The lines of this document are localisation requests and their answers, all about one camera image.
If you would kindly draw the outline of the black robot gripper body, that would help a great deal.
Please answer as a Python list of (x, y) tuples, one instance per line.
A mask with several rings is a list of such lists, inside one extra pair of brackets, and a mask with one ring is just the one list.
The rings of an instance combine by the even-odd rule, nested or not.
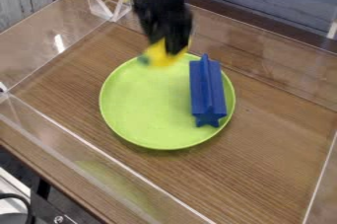
[(157, 22), (164, 28), (165, 36), (172, 28), (192, 29), (192, 15), (185, 0), (135, 0), (133, 8), (140, 23)]

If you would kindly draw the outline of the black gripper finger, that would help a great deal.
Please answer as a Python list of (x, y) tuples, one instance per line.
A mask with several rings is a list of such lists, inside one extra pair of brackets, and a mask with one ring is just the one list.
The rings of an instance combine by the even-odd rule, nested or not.
[(141, 26), (151, 44), (155, 44), (164, 38), (164, 28), (157, 22), (143, 21)]
[(189, 44), (191, 28), (172, 28), (165, 37), (167, 52), (171, 55), (177, 55)]

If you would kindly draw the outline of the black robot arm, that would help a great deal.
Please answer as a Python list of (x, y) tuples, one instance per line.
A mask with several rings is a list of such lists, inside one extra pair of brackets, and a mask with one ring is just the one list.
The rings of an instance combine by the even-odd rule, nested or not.
[(192, 31), (185, 0), (132, 0), (132, 5), (151, 44), (164, 40), (167, 53), (177, 55), (188, 46)]

